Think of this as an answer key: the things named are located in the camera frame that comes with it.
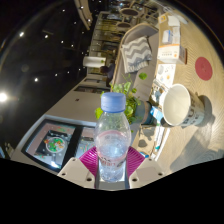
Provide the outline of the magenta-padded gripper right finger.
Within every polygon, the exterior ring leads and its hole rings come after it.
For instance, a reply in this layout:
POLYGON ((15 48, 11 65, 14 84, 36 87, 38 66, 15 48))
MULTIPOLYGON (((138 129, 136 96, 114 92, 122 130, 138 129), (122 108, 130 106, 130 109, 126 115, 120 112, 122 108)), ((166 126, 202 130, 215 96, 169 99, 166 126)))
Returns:
POLYGON ((133 147, 128 149, 126 174, 131 189, 143 187, 164 176, 164 172, 156 161, 133 147))

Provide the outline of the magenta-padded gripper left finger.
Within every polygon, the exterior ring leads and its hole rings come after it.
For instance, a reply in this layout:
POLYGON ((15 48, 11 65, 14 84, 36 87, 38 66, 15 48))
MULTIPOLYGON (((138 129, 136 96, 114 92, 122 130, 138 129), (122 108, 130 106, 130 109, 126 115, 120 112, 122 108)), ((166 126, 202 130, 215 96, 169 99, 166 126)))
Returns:
POLYGON ((95 188, 98 172, 98 155, 95 147, 79 158, 72 157, 58 173, 58 176, 84 188, 95 188))

